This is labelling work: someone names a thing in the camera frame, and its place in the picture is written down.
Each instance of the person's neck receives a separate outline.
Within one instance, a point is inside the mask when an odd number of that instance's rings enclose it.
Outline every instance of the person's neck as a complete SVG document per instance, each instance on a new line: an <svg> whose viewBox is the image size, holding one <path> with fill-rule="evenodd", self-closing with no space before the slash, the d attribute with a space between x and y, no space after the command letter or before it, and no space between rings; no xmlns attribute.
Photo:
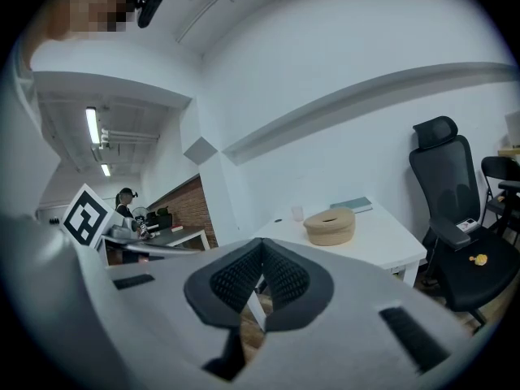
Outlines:
<svg viewBox="0 0 520 390"><path fill-rule="evenodd" d="M31 59L42 43L47 41L48 11L41 8L25 29L21 41L21 55L24 65L31 69Z"/></svg>

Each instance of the fan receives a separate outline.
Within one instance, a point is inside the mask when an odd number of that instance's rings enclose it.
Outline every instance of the fan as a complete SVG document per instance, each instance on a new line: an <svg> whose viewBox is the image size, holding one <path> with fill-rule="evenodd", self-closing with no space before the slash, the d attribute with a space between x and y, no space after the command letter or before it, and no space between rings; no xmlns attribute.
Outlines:
<svg viewBox="0 0 520 390"><path fill-rule="evenodd" d="M144 206L138 206L133 212L133 218L139 223L144 223L146 219L146 215L149 213L148 208Z"/></svg>

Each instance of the yellow toy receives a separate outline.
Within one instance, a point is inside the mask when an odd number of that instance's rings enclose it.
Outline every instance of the yellow toy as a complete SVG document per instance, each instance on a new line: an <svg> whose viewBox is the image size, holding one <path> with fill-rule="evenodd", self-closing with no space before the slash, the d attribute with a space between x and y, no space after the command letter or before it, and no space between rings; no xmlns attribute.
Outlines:
<svg viewBox="0 0 520 390"><path fill-rule="evenodd" d="M471 256L470 262L474 262L477 266L483 266L488 262L488 256L486 254L479 254L476 258Z"/></svg>

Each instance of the black camera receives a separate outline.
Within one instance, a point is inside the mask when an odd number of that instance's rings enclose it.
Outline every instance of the black camera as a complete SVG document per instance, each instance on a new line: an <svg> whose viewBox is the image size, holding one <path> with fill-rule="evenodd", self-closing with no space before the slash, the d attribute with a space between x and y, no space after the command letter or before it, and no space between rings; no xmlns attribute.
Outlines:
<svg viewBox="0 0 520 390"><path fill-rule="evenodd" d="M147 27L163 0L137 0L137 24L140 28Z"/></svg>

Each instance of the chair headrest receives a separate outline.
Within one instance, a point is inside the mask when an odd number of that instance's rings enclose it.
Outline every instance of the chair headrest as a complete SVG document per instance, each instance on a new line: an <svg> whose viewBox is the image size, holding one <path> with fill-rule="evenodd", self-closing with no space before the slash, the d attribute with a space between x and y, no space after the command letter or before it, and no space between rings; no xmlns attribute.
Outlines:
<svg viewBox="0 0 520 390"><path fill-rule="evenodd" d="M416 124L414 130L417 133L419 149L431 149L442 145L458 134L455 122L445 115Z"/></svg>

